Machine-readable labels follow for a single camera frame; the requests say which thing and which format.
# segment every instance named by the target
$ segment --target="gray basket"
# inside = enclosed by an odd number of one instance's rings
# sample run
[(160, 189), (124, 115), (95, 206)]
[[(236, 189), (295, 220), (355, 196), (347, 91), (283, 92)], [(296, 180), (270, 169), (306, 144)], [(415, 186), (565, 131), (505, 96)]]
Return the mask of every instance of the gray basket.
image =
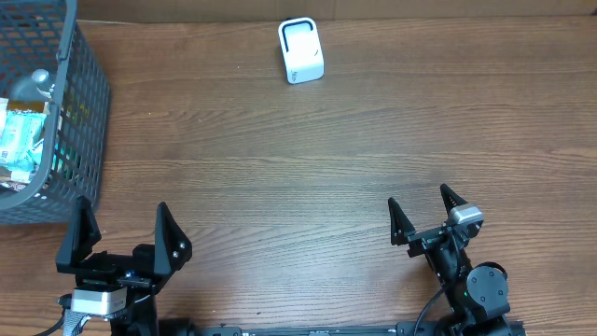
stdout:
[(0, 224), (65, 221), (78, 195), (98, 203), (110, 88), (76, 0), (0, 0), (0, 96), (38, 68), (56, 74), (43, 158), (25, 189), (0, 187)]

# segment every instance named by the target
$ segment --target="wood grain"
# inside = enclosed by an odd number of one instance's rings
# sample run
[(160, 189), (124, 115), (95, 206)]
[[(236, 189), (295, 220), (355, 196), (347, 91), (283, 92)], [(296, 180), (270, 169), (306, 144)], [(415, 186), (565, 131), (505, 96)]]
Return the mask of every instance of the wood grain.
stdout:
[(83, 20), (136, 23), (590, 15), (597, 0), (85, 0)]
[[(597, 20), (320, 22), (326, 74), (297, 86), (276, 28), (84, 27), (114, 93), (96, 250), (151, 243), (161, 201), (193, 242), (161, 316), (412, 320), (438, 284), (390, 245), (386, 200), (428, 229), (446, 182), (486, 212), (467, 252), (511, 274), (510, 319), (529, 335), (594, 334)], [(64, 231), (0, 228), (0, 334), (59, 316), (74, 285), (53, 266)]]

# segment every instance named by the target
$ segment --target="white plastic object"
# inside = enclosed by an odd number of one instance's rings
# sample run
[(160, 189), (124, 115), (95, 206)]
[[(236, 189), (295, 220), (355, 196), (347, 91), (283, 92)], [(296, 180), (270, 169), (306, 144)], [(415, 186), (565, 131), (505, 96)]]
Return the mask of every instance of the white plastic object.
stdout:
[(324, 54), (317, 25), (310, 18), (287, 20), (278, 27), (288, 83), (299, 84), (324, 75)]

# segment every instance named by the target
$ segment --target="wooden tabletop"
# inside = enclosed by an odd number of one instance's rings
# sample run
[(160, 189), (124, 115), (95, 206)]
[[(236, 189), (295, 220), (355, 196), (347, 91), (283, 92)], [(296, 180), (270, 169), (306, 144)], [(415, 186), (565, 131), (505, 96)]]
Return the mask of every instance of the wooden tabletop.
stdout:
[[(326, 74), (291, 86), (277, 23), (84, 26), (113, 89), (96, 251), (151, 243), (165, 201), (193, 258), (159, 294), (161, 317), (394, 324), (438, 283), (390, 245), (387, 199), (430, 229), (445, 182), (485, 212), (467, 253), (506, 267), (508, 318), (594, 335), (597, 19), (318, 27)], [(55, 271), (64, 232), (0, 228), (0, 334), (60, 316), (75, 285)]]

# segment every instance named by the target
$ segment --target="mesh basket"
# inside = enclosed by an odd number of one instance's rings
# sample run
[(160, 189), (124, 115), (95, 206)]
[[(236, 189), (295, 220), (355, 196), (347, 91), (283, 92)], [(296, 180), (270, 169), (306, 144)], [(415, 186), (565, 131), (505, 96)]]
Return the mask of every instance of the mesh basket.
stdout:
[(0, 0), (0, 96), (43, 68), (56, 74), (39, 170), (0, 187), (0, 224), (62, 222), (78, 195), (97, 207), (110, 88), (76, 23), (76, 0)]

